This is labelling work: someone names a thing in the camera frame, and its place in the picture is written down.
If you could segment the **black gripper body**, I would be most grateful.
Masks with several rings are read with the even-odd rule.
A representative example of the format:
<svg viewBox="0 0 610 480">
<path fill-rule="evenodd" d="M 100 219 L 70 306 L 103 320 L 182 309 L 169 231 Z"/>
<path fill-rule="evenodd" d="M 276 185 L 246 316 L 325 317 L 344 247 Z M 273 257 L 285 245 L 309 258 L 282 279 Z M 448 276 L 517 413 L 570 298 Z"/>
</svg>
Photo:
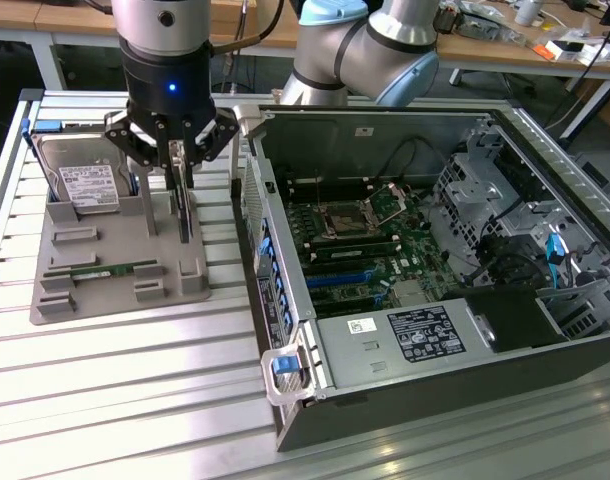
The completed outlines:
<svg viewBox="0 0 610 480">
<path fill-rule="evenodd" d="M 128 89 L 128 115 L 139 126 L 152 126 L 157 116 L 173 125 L 183 119 L 197 126 L 215 117 L 211 97 L 211 48 L 203 43 L 183 55 L 153 55 L 121 40 Z"/>
</svg>

